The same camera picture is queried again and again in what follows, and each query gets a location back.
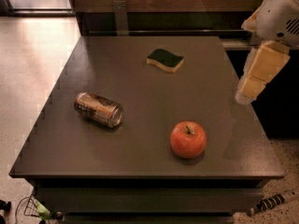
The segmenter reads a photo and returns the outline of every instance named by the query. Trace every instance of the soda can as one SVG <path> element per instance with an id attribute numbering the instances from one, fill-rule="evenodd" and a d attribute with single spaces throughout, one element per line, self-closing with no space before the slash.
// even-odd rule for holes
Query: soda can
<path id="1" fill-rule="evenodd" d="M 109 128 L 118 126 L 123 118 L 120 104 L 88 92 L 78 94 L 75 109 L 83 117 L 93 119 Z"/>

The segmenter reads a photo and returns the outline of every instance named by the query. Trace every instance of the sunlit floor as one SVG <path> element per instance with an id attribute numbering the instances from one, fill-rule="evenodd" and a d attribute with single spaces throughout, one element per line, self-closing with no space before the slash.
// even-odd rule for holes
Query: sunlit floor
<path id="1" fill-rule="evenodd" d="M 15 223 L 20 201 L 32 187 L 22 179 L 12 179 L 8 172 L 31 131 L 39 112 L 79 38 L 75 18 L 0 17 L 0 200 L 12 201 L 9 213 L 0 211 L 7 223 Z M 271 181 L 265 197 L 294 189 L 299 185 L 299 140 L 271 140 L 286 176 Z M 18 223 L 38 223 L 24 215 L 21 202 Z M 247 217 L 236 213 L 235 223 L 299 223 L 299 200 L 274 210 Z"/>

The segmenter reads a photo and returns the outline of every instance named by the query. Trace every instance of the red apple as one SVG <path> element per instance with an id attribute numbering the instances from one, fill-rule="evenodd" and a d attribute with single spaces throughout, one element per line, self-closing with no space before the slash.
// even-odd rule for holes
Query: red apple
<path id="1" fill-rule="evenodd" d="M 198 123 L 183 121 L 171 132 L 170 145 L 179 157 L 193 159 L 204 151 L 206 133 Z"/>

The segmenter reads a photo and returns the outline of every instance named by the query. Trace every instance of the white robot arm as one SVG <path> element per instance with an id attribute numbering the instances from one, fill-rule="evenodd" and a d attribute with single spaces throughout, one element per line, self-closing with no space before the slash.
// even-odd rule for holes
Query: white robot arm
<path id="1" fill-rule="evenodd" d="M 242 28 L 263 42 L 251 49 L 235 100 L 250 104 L 290 59 L 290 46 L 299 45 L 299 0 L 263 0 Z"/>

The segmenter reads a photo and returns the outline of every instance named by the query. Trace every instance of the speckled floor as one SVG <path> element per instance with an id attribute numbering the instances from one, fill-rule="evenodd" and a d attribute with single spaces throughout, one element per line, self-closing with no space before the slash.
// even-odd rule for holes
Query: speckled floor
<path id="1" fill-rule="evenodd" d="M 0 211 L 7 224 L 16 223 L 15 211 L 29 196 L 32 187 L 22 179 L 8 176 L 40 110 L 60 75 L 79 38 L 74 18 L 7 18 L 0 17 L 0 199 L 12 201 L 9 213 Z M 299 185 L 299 140 L 271 140 L 284 179 L 269 182 L 263 189 L 269 197 Z M 21 202 L 18 223 L 38 223 L 23 213 Z M 235 223 L 299 223 L 299 200 L 276 209 L 248 217 L 234 215 Z"/>

